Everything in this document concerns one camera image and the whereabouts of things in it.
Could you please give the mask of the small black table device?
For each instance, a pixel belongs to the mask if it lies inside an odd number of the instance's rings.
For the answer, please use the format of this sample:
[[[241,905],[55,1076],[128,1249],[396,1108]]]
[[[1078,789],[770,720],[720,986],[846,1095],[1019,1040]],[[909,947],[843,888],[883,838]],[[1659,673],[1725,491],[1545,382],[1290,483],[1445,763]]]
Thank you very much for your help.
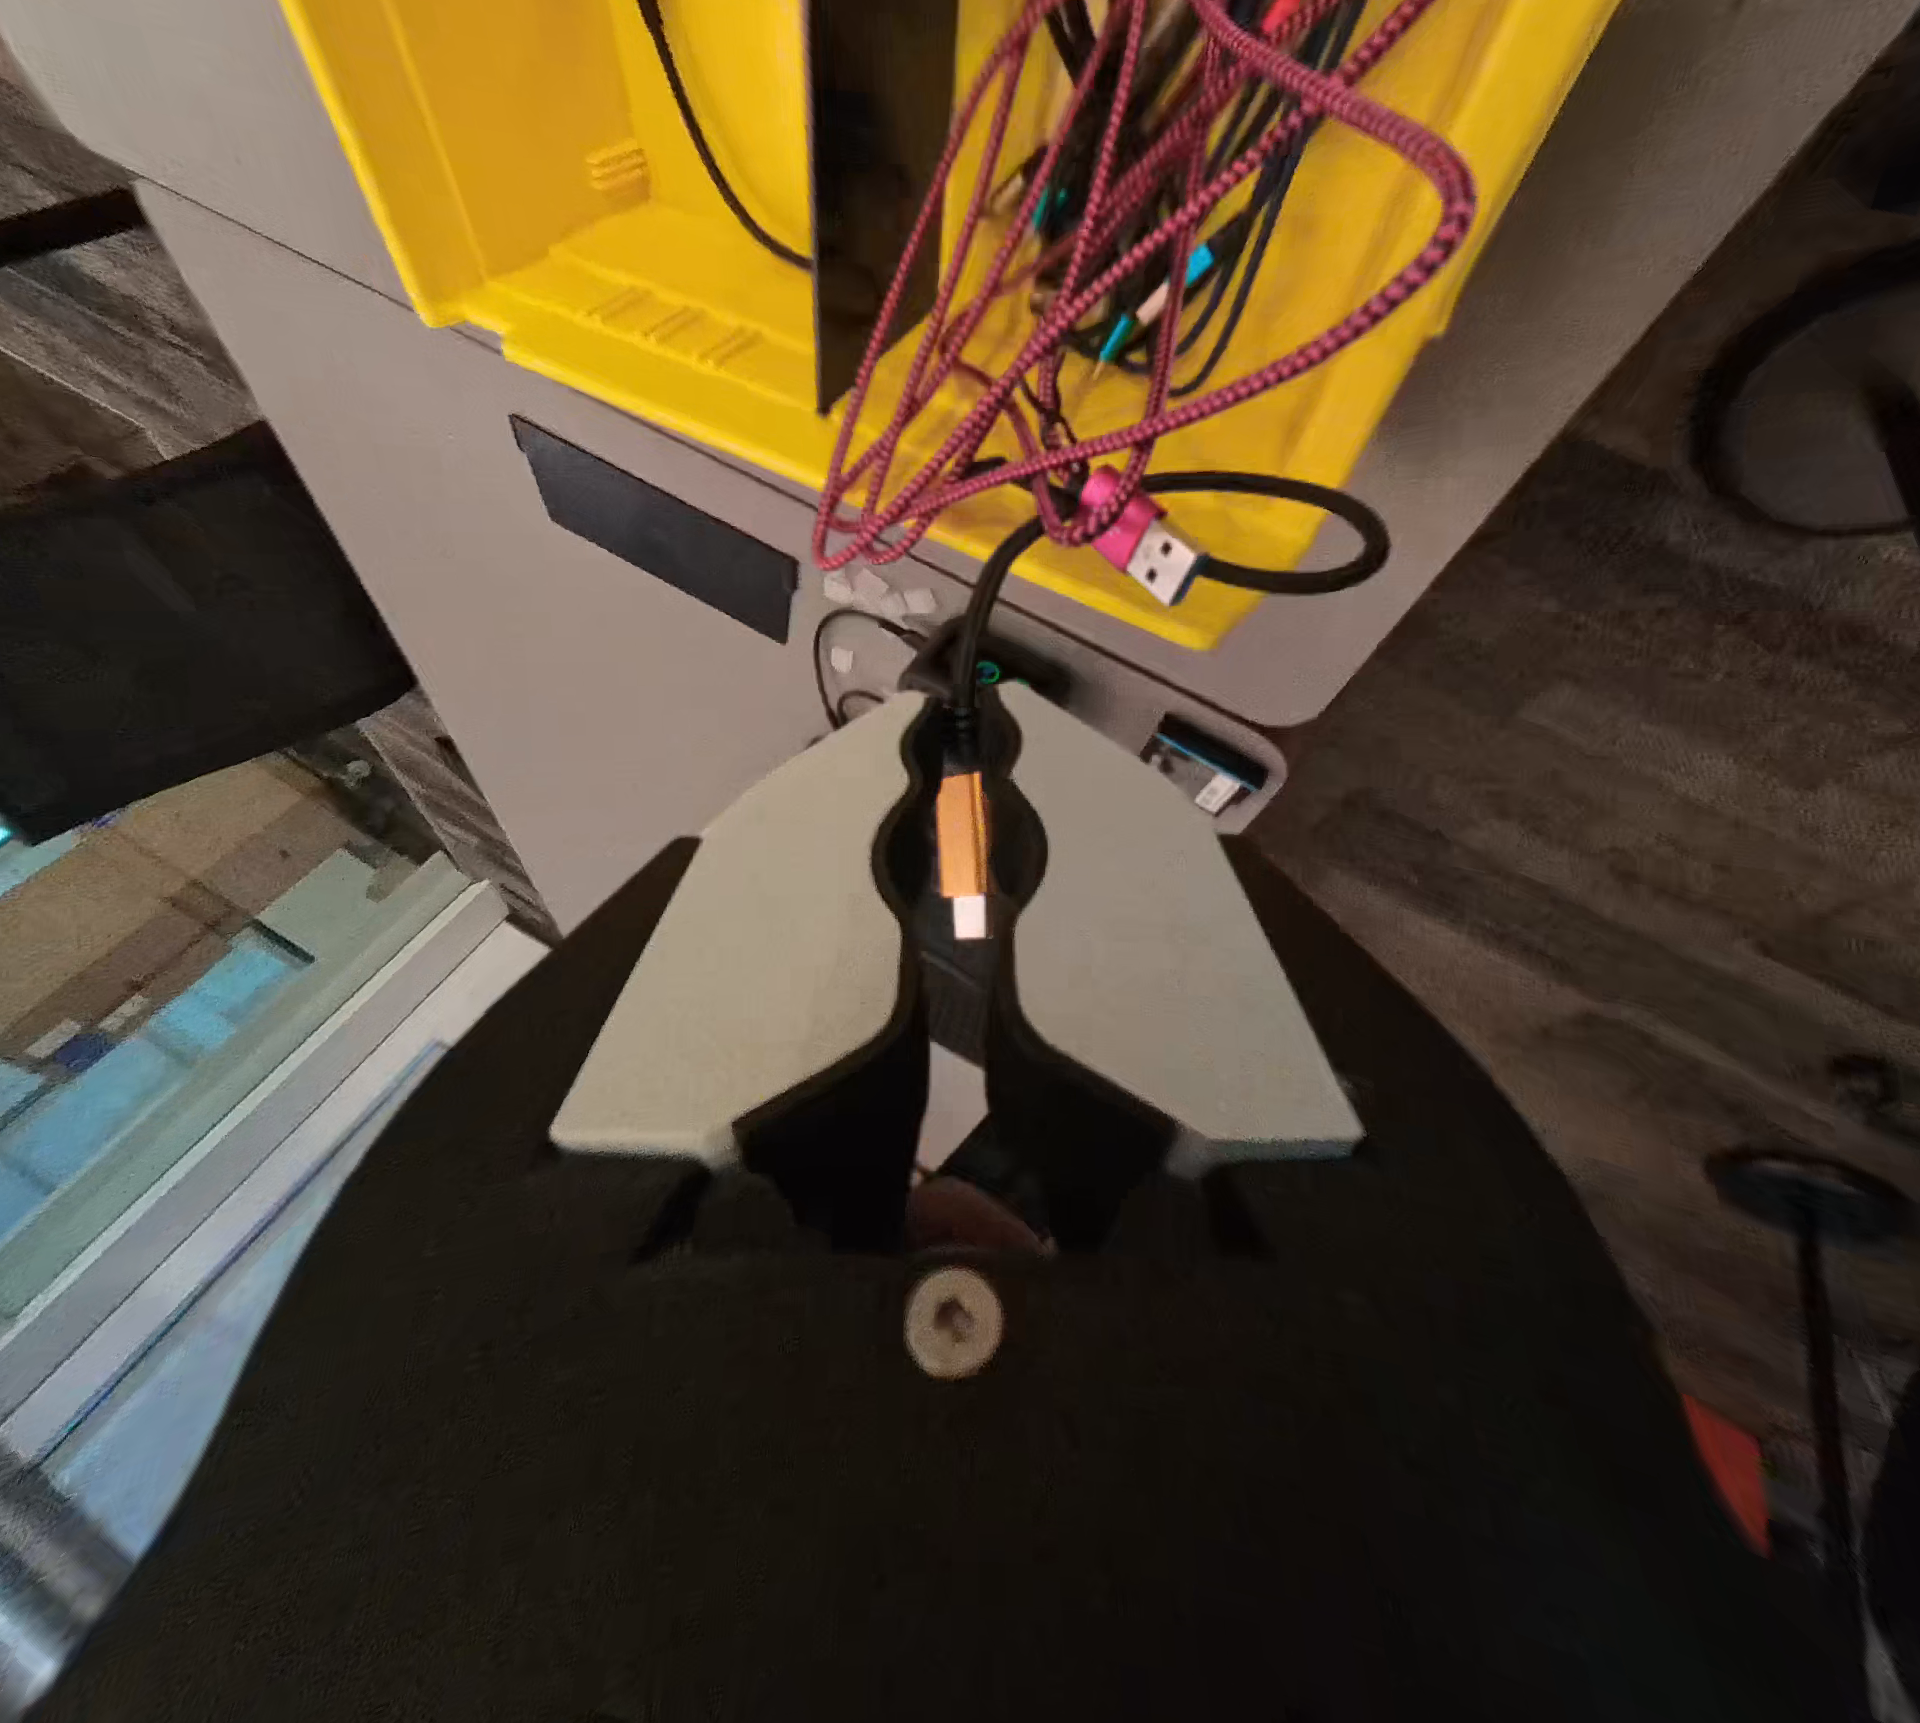
[[[919,645],[919,651],[909,657],[892,688],[946,699],[954,656],[961,638],[959,632],[959,621],[942,624],[939,634],[925,638],[925,644]],[[987,690],[1003,688],[1007,683],[1020,683],[1054,704],[1066,704],[1070,698],[1070,671],[1061,659],[997,632],[985,632],[981,636],[981,644],[972,651],[972,673],[975,692],[981,698],[985,698]]]

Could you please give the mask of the black desk control panel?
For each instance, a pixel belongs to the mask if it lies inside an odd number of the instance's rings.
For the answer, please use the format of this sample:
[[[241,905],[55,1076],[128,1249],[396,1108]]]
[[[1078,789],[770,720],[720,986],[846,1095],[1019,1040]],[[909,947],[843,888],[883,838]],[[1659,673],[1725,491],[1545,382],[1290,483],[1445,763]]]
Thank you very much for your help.
[[[1253,810],[1276,788],[1274,763],[1177,714],[1158,721],[1141,761],[1215,824]]]

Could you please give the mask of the black table strip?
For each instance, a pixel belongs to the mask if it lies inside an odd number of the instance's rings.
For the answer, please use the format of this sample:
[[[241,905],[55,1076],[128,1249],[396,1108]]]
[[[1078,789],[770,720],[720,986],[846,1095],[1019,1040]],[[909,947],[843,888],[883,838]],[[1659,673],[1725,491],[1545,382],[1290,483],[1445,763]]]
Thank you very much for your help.
[[[546,518],[762,638],[785,644],[797,557],[514,414]]]

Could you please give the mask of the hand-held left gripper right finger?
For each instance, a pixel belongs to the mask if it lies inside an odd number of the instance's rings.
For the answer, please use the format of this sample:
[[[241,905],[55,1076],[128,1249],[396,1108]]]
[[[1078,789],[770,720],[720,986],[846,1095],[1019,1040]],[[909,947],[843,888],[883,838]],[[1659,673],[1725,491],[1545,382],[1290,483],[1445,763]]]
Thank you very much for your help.
[[[981,740],[1007,904],[987,1101],[1057,1243],[1100,1246],[1146,1180],[1352,1155],[1363,1123],[1215,824],[1022,683]]]

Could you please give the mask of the yellow plastic bin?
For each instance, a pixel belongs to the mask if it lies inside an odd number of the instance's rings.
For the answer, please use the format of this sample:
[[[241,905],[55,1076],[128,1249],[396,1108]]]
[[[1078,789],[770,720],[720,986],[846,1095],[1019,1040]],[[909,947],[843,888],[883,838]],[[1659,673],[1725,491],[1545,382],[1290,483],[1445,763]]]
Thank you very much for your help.
[[[1622,0],[276,0],[427,324],[828,567],[1103,469],[1348,490]]]

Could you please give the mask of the black usb cable orange plugs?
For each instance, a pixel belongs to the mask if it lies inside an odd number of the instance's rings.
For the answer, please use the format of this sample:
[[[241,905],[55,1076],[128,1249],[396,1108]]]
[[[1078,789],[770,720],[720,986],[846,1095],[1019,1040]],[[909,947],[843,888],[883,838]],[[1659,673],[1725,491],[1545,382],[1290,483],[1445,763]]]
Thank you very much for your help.
[[[1331,516],[1356,536],[1356,552],[1331,567],[1259,567],[1195,546],[1165,516],[1162,496],[1247,496]],[[956,942],[991,940],[991,799],[981,736],[972,651],[990,630],[1000,593],[1015,562],[1048,531],[1051,501],[1070,499],[1068,523],[1085,527],[1080,546],[1093,548],[1162,606],[1177,606],[1195,582],[1258,597],[1331,597],[1374,579],[1389,555],[1384,520],[1343,488],[1251,471],[1162,471],[1129,483],[1099,471],[1080,484],[1045,483],[1036,510],[1007,535],[982,562],[954,621],[959,651],[946,699],[939,704],[939,781],[932,794],[932,868]]]

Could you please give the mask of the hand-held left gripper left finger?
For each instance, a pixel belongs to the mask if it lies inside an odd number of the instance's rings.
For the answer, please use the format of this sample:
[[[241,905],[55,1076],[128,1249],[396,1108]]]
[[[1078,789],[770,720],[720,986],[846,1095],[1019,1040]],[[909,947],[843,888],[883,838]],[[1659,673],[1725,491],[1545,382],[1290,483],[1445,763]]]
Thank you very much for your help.
[[[559,1149],[751,1173],[836,1249],[899,1249],[927,1030],[886,844],[930,709],[891,698],[709,824],[553,1115]]]

